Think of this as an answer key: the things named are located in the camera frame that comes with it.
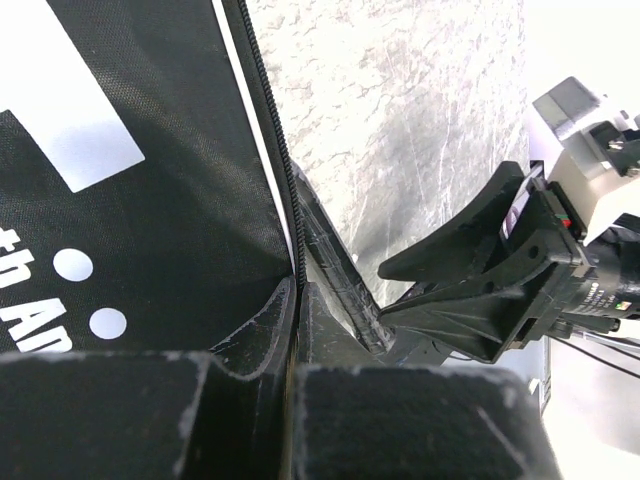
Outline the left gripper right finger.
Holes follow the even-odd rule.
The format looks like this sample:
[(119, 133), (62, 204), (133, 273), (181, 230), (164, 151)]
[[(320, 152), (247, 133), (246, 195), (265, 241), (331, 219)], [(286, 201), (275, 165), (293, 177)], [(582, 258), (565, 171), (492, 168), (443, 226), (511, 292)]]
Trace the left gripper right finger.
[(557, 479), (538, 405), (510, 371), (390, 367), (302, 295), (293, 380), (296, 479)]

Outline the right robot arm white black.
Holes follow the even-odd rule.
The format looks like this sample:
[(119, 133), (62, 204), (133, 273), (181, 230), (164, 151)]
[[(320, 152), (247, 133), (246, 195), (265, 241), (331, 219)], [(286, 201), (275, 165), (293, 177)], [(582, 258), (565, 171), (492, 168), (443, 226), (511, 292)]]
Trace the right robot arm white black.
[(527, 182), (504, 162), (453, 219), (378, 273), (409, 284), (382, 324), (493, 363), (544, 336), (616, 333), (637, 320), (639, 226), (624, 217), (588, 242), (558, 183)]

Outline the black racket bag SPORT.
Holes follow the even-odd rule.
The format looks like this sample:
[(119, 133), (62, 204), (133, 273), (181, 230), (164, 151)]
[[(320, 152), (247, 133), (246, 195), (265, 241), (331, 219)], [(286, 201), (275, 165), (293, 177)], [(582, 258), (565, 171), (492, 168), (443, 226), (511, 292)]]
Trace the black racket bag SPORT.
[(291, 163), (243, 1), (1, 5), (1, 347), (290, 341)]

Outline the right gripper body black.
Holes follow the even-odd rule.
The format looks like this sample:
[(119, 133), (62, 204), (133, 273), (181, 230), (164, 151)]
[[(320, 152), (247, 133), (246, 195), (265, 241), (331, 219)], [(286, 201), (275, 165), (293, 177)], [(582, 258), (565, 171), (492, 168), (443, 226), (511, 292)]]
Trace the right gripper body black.
[(584, 250), (573, 235), (568, 202), (555, 184), (535, 178), (525, 187), (526, 202), (504, 242), (506, 277), (500, 295), (502, 352), (522, 349), (548, 335), (567, 339), (577, 316), (570, 302), (589, 271)]

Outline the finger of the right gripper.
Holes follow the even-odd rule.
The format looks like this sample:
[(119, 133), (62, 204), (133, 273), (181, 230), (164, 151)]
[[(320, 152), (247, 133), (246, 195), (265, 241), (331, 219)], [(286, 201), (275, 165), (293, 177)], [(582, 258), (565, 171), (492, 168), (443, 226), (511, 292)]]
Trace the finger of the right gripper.
[(499, 320), (506, 305), (500, 295), (506, 257), (499, 232), (482, 268), (450, 283), (410, 282), (412, 288), (383, 309), (382, 323), (421, 333), (474, 360), (497, 359), (506, 338)]
[(450, 283), (471, 276), (491, 255), (523, 180), (519, 164), (501, 163), (466, 207), (426, 238), (382, 262), (378, 276), (425, 283)]

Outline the white badminton racket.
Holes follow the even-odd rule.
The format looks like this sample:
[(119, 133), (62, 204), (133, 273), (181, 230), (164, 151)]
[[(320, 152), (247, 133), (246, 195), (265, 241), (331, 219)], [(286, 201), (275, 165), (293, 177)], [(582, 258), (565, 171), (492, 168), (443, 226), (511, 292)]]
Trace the white badminton racket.
[(351, 321), (356, 340), (370, 353), (384, 355), (395, 333), (379, 321), (380, 307), (366, 286), (340, 235), (302, 170), (293, 166), (305, 245), (338, 303)]

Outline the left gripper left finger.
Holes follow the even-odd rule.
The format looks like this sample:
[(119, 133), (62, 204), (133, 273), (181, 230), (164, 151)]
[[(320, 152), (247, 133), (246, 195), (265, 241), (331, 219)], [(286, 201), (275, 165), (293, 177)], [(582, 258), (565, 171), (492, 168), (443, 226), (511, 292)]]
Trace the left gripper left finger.
[(7, 353), (5, 479), (275, 479), (296, 284), (212, 351)]

